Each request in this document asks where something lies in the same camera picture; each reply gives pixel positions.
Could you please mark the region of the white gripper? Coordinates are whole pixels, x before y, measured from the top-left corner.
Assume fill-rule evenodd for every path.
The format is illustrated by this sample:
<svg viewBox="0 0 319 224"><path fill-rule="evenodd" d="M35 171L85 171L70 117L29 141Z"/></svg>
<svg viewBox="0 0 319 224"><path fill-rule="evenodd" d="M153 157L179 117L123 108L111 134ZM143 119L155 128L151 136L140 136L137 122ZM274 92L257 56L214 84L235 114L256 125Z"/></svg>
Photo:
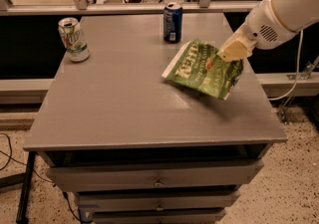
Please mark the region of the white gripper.
<svg viewBox="0 0 319 224"><path fill-rule="evenodd" d="M225 62L239 61L250 57L254 48L270 50L290 39L291 31L277 17L272 0L263 0L250 11L217 55Z"/></svg>

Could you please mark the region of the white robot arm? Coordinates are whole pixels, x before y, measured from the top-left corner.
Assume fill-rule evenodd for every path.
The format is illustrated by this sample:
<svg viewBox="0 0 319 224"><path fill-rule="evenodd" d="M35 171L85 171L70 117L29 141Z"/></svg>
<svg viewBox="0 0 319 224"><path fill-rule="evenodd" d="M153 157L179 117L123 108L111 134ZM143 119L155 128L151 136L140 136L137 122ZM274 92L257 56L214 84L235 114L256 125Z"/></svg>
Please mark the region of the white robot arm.
<svg viewBox="0 0 319 224"><path fill-rule="evenodd" d="M220 47L225 62L252 55L254 48L274 49L319 21L319 0L262 0Z"/></svg>

